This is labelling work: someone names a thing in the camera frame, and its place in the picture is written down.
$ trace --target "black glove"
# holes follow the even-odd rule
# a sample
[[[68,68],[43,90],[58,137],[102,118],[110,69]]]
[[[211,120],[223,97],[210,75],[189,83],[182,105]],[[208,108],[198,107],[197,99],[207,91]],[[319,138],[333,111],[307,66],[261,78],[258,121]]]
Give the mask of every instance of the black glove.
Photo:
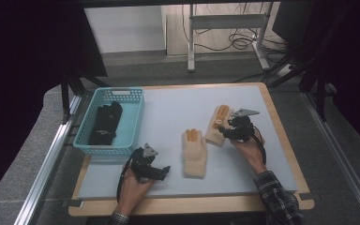
[[[96,121],[89,138],[89,145],[111,145],[122,115],[122,106],[113,101],[111,106],[97,108]]]

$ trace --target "basket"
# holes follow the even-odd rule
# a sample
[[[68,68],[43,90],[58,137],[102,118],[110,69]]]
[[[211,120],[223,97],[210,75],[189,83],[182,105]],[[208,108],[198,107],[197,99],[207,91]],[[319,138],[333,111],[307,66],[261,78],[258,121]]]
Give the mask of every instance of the basket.
[[[88,145],[95,124],[98,107],[117,101],[122,106],[122,115],[111,145]],[[74,140],[74,147],[87,155],[128,157],[136,149],[143,118],[143,89],[138,87],[102,87],[95,91],[81,126]]]

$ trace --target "table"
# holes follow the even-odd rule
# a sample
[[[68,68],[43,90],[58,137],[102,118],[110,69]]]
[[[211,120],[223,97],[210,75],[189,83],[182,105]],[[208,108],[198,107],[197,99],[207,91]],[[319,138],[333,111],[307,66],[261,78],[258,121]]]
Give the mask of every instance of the table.
[[[176,85],[176,86],[151,86],[145,87],[146,90],[162,88],[204,88],[204,87],[223,87],[240,85],[258,85],[262,97],[269,111],[279,141],[284,149],[284,153],[291,166],[293,177],[298,186],[294,193],[300,203],[301,209],[311,209],[314,201],[302,199],[300,194],[309,193],[306,180],[300,170],[295,158],[292,147],[289,143],[285,130],[280,122],[274,103],[263,83],[237,83],[237,84],[196,84],[196,85]],[[86,156],[83,161],[82,169],[78,178],[77,185],[73,193],[73,200],[78,200],[78,193],[89,165],[90,157]],[[68,212],[74,217],[95,217],[108,216],[113,212],[116,200],[95,200],[83,201],[81,207],[70,206]],[[195,198],[150,198],[135,209],[134,215],[164,215],[164,214],[191,214],[191,213],[217,213],[217,212],[247,212],[262,211],[264,207],[258,195],[235,195],[220,197],[195,197]]]

